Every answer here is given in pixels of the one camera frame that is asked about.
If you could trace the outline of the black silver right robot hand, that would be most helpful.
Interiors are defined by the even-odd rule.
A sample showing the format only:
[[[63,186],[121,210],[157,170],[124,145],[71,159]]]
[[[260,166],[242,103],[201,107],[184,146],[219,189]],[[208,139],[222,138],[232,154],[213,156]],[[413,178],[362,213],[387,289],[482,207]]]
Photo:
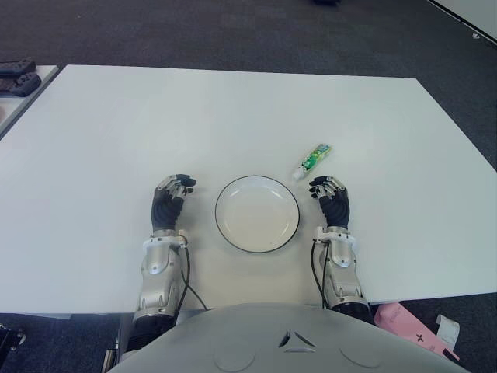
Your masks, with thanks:
[[[318,202],[327,226],[347,229],[350,206],[345,185],[334,176],[318,176],[309,186],[311,197]]]

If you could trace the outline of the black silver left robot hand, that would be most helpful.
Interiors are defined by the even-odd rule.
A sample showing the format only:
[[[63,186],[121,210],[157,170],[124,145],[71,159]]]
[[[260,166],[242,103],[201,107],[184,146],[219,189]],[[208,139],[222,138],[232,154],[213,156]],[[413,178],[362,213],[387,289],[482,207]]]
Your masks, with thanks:
[[[195,179],[186,174],[167,176],[155,188],[151,204],[152,231],[175,230],[186,196],[194,191]]]

